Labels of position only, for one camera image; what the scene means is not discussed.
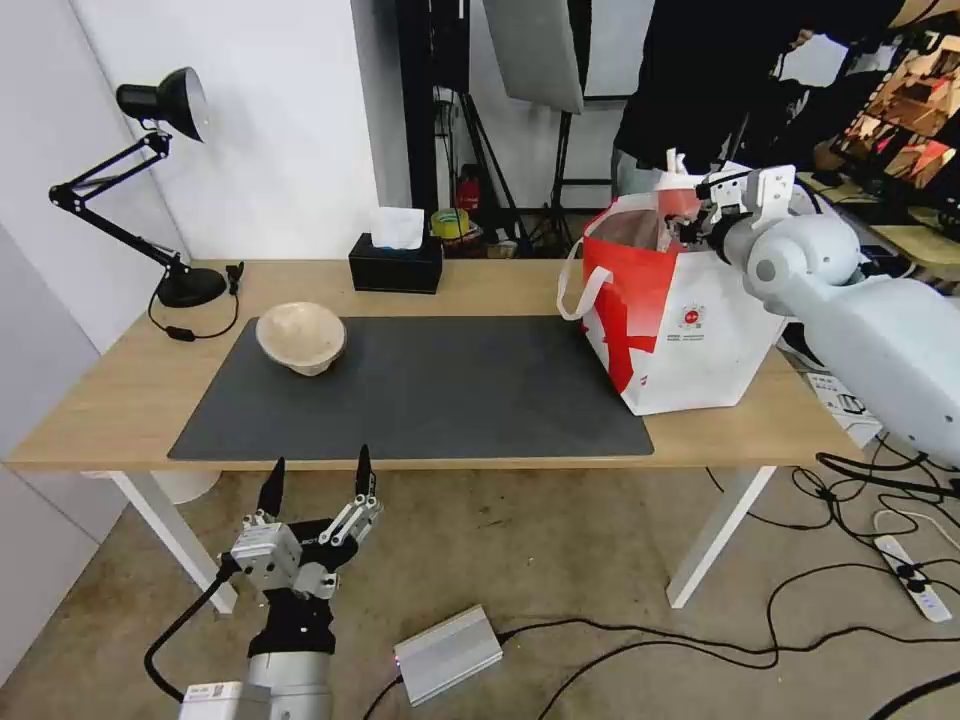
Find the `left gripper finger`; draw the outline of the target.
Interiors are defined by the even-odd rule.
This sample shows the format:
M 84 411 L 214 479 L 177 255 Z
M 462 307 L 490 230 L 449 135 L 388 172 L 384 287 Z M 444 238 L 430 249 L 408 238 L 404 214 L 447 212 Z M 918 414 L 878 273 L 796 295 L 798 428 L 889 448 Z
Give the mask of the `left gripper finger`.
M 286 461 L 280 457 L 260 488 L 255 511 L 243 517 L 243 529 L 269 525 L 278 519 L 283 500 L 285 473 Z
M 354 497 L 319 534 L 319 545 L 344 546 L 348 539 L 357 545 L 364 542 L 373 529 L 383 505 L 376 494 L 377 478 L 373 470 L 367 444 L 361 447 L 354 483 Z

